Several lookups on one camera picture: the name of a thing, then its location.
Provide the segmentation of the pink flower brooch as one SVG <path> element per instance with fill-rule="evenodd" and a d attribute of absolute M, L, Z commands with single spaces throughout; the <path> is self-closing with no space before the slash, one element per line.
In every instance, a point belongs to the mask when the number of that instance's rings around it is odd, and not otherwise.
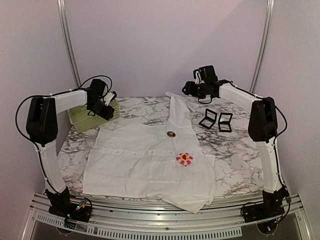
<path fill-rule="evenodd" d="M 191 165 L 193 163 L 193 157 L 189 154 L 189 153 L 180 153 L 177 157 L 176 157 L 176 161 L 187 167 L 189 165 Z"/>

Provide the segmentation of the white button shirt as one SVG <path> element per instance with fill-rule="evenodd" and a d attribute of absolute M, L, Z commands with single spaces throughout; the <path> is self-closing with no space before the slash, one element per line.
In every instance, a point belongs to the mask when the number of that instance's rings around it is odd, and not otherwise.
<path fill-rule="evenodd" d="M 216 191 L 215 157 L 201 148 L 191 114 L 199 105 L 171 92 L 162 125 L 122 119 L 102 127 L 89 152 L 82 191 L 87 195 L 159 198 L 191 213 L 211 204 Z M 168 131 L 176 134 L 169 137 Z M 179 154 L 193 162 L 183 166 Z"/>

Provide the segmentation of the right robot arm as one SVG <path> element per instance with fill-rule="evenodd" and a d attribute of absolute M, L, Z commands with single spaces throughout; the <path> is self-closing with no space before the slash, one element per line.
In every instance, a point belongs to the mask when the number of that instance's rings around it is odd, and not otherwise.
<path fill-rule="evenodd" d="M 199 67 L 193 71 L 193 80 L 187 81 L 182 92 L 200 99 L 222 98 L 249 113 L 248 134 L 259 151 L 264 176 L 263 202 L 258 213 L 269 218 L 278 210 L 278 204 L 289 197 L 285 186 L 277 152 L 278 132 L 277 108 L 271 97 L 262 97 L 236 86 L 232 81 L 219 80 L 213 65 Z"/>

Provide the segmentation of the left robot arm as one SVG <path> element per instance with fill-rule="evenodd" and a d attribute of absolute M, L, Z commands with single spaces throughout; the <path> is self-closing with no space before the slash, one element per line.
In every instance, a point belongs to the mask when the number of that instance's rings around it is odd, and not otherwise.
<path fill-rule="evenodd" d="M 58 164 L 56 138 L 58 135 L 58 114 L 72 108 L 85 106 L 90 116 L 99 116 L 109 121 L 114 116 L 110 102 L 116 98 L 112 92 L 112 83 L 106 83 L 106 75 L 94 75 L 88 78 L 88 87 L 80 86 L 48 95 L 31 95 L 26 133 L 21 136 L 34 145 L 45 180 L 46 195 L 55 202 L 55 209 L 63 216 L 74 213 L 74 205 L 69 202 L 70 194 Z"/>

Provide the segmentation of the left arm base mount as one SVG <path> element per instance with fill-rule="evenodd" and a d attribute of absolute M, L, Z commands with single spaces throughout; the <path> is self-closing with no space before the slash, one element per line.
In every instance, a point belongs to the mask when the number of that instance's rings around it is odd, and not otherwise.
<path fill-rule="evenodd" d="M 93 210 L 92 202 L 88 199 L 82 199 L 80 203 L 70 203 L 68 206 L 54 206 L 49 207 L 49 213 L 63 217 L 66 220 L 75 220 L 88 223 Z"/>

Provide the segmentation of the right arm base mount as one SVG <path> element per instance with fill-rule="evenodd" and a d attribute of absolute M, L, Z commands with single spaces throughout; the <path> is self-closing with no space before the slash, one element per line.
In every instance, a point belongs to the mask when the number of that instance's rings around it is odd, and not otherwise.
<path fill-rule="evenodd" d="M 277 217 L 275 223 L 281 222 L 290 210 L 285 211 L 282 200 L 264 200 L 263 203 L 247 202 L 241 209 L 240 214 L 246 223 L 265 220 L 272 217 Z"/>

